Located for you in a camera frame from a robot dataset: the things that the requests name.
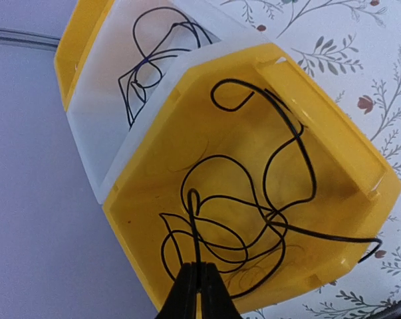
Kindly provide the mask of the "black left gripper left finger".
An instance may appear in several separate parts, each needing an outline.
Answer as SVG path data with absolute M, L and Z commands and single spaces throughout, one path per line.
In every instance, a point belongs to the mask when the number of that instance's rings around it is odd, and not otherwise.
M 156 319 L 194 319 L 197 311 L 198 270 L 184 263 Z

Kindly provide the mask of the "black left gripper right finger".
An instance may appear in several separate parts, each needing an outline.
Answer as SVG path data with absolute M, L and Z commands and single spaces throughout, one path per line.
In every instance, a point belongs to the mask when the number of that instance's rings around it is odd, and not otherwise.
M 213 263 L 202 263 L 199 293 L 204 319 L 242 319 Z

